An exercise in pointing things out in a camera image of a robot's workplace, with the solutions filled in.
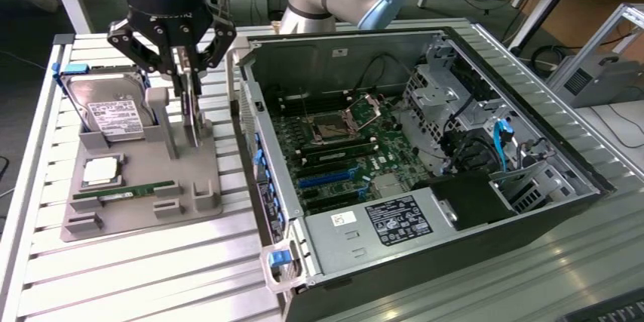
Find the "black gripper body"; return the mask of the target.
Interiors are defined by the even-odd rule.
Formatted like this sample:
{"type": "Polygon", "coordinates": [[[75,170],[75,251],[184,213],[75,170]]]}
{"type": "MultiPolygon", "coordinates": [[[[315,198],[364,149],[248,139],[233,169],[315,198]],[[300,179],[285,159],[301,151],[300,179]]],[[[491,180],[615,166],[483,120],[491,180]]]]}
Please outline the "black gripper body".
{"type": "Polygon", "coordinates": [[[125,0],[127,18],[113,23],[113,46],[136,48],[139,32],[157,48],[195,48],[213,16],[207,0],[125,0]]]}

